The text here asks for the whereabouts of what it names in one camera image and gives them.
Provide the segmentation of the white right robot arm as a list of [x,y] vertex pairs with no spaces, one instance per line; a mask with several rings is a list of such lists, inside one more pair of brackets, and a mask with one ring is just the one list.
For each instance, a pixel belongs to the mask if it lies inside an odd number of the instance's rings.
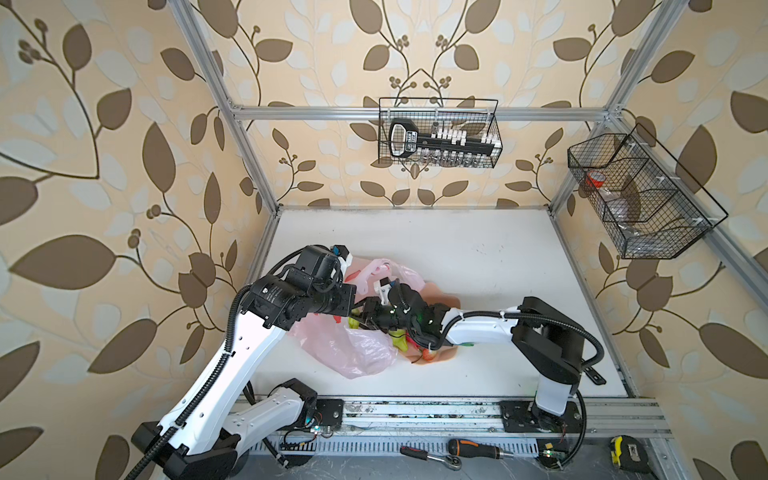
[[597,337],[533,296],[506,310],[465,311],[429,304],[420,293],[395,281],[361,304],[364,325],[385,333],[402,331],[423,350],[469,344],[515,346],[539,373],[535,416],[562,418],[571,398],[578,395],[582,375],[605,355]]

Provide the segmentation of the pink plastic bag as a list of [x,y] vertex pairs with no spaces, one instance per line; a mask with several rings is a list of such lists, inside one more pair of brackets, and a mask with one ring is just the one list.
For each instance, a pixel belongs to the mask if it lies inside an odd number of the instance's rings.
[[[385,258],[355,259],[345,281],[357,287],[357,298],[362,299],[376,296],[374,286],[385,277],[417,292],[426,285],[416,271]],[[392,345],[388,333],[363,330],[348,317],[310,314],[295,323],[289,335],[314,359],[348,379],[379,374],[405,358]]]

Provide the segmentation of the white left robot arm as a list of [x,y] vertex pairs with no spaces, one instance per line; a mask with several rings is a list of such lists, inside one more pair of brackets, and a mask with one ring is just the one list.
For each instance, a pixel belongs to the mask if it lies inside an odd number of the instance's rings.
[[287,255],[233,300],[221,347],[182,399],[160,421],[145,422],[132,442],[138,478],[158,465],[169,479],[226,479],[254,445],[311,418],[315,392],[297,380],[240,412],[233,406],[259,364],[309,314],[348,317],[360,306],[344,281],[353,256],[343,245],[308,245]]

